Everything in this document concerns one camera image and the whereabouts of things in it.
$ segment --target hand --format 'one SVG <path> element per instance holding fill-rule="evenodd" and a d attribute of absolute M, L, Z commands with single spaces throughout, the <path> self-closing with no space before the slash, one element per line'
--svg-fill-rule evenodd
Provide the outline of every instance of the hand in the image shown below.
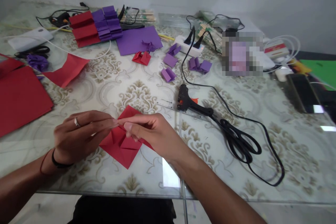
<path fill-rule="evenodd" d="M 80 128 L 75 125 L 76 117 Z M 56 162 L 68 165 L 82 160 L 117 126 L 118 121 L 104 112 L 91 110 L 72 114 L 54 130 Z"/>
<path fill-rule="evenodd" d="M 124 125 L 127 137 L 132 136 L 135 141 L 139 138 L 145 139 L 168 162 L 180 157 L 189 149 L 161 114 L 137 114 L 120 119 L 118 123 Z"/>

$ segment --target patterned tablecloth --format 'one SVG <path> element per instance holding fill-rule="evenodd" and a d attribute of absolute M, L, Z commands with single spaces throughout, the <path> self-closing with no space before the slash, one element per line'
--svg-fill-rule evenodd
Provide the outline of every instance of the patterned tablecloth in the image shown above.
<path fill-rule="evenodd" d="M 21 3 L 1 23 L 36 28 L 36 15 L 48 16 L 61 8 L 66 7 Z M 158 33 L 171 37 L 189 33 L 187 29 L 160 26 L 156 26 L 156 29 Z M 0 26 L 1 37 L 20 35 L 27 31 Z M 65 32 L 56 33 L 53 42 L 87 58 L 95 58 L 108 49 L 108 42 L 77 49 L 73 35 Z M 113 41 L 110 52 L 102 58 L 91 60 L 67 88 L 60 88 L 44 78 L 42 83 L 55 106 L 50 113 L 0 139 L 0 176 L 42 156 L 53 147 L 53 129 L 70 114 L 96 109 L 117 118 L 127 105 L 131 105 L 142 113 L 163 114 L 178 132 L 181 125 L 184 142 L 246 200 L 336 203 L 336 133 L 324 131 L 321 127 L 334 126 L 328 116 L 297 112 L 286 98 L 281 84 L 268 74 L 241 78 L 222 76 L 221 59 L 208 47 L 202 55 L 213 63 L 208 74 L 185 68 L 190 81 L 214 85 L 234 113 L 265 124 L 286 169 L 285 178 L 278 187 L 268 186 L 232 156 L 223 135 L 213 123 L 180 115 L 158 104 L 161 99 L 174 101 L 178 87 L 182 84 L 182 53 L 177 55 L 179 62 L 173 68 L 177 78 L 173 82 L 166 83 L 160 74 L 166 67 L 162 60 L 171 44 L 172 41 L 163 42 L 164 47 L 151 53 L 149 65 L 144 66 L 134 63 L 133 55 L 120 56 L 117 44 Z M 1 39 L 0 45 L 1 53 L 14 53 L 5 39 Z M 50 47 L 50 69 L 56 70 L 65 62 L 66 53 Z M 212 89 L 188 87 L 192 98 L 199 98 L 200 104 L 206 101 L 223 118 L 258 140 L 262 154 L 253 157 L 252 168 L 264 178 L 274 177 L 277 163 L 262 128 L 232 116 Z M 98 148 L 43 191 L 181 198 L 177 175 L 164 159 L 144 145 L 128 170 Z M 189 191 L 187 198 L 193 198 Z"/>

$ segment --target phone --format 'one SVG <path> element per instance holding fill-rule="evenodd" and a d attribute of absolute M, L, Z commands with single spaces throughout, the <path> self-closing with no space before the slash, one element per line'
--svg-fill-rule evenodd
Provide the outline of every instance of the phone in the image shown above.
<path fill-rule="evenodd" d="M 294 73 L 286 75 L 286 78 L 296 97 L 298 108 L 303 113 L 324 113 L 323 107 L 305 75 Z"/>

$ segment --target green paper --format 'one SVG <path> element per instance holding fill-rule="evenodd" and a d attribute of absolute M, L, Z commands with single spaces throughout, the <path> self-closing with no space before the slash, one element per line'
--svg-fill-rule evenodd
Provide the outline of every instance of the green paper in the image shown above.
<path fill-rule="evenodd" d="M 310 68 L 312 71 L 310 73 L 317 77 L 320 82 L 327 83 L 336 88 L 336 61 L 301 59 L 300 62 Z M 329 91 L 333 91 L 333 89 L 328 86 L 325 86 L 325 88 Z"/>

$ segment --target person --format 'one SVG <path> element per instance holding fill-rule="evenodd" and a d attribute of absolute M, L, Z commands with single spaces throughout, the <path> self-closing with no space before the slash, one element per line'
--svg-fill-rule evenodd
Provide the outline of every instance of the person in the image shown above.
<path fill-rule="evenodd" d="M 53 149 L 0 179 L 0 223 L 10 222 L 40 186 L 66 170 L 55 164 L 67 167 L 82 160 L 118 125 L 124 126 L 127 137 L 148 141 L 174 166 L 212 224 L 266 223 L 183 142 L 161 114 L 116 120 L 99 111 L 72 114 L 55 128 Z M 173 223 L 172 207 L 163 199 L 82 196 L 70 223 Z"/>

